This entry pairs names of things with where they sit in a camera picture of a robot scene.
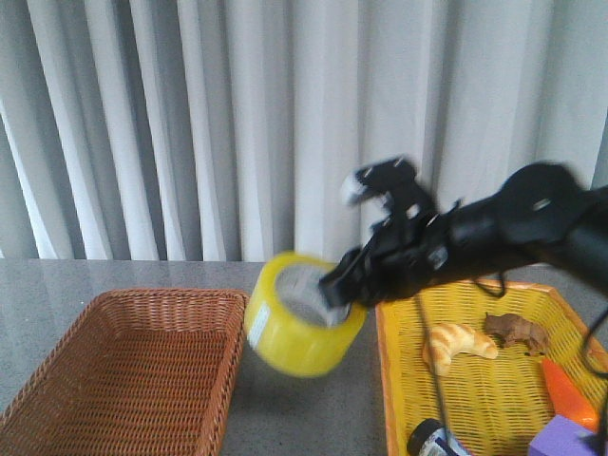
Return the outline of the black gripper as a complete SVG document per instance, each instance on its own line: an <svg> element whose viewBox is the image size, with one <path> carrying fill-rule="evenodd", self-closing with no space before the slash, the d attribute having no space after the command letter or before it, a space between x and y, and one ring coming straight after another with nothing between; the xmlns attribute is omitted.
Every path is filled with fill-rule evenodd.
<svg viewBox="0 0 608 456"><path fill-rule="evenodd" d="M432 259L448 244L448 217L400 219L388 216L372 225L370 239L349 250L319 279L330 309L353 303L373 307L381 301L407 298L439 277L448 253Z"/></svg>

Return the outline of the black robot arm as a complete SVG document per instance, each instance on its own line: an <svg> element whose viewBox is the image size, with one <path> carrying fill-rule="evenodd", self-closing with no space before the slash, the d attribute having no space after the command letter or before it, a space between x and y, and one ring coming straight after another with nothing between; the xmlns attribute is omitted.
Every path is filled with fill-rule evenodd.
<svg viewBox="0 0 608 456"><path fill-rule="evenodd" d="M347 184L351 204L379 198L388 215L320 279L332 308L537 263L607 291L607 190L581 188L562 165L527 165L496 194L446 213L402 158L363 167Z"/></svg>

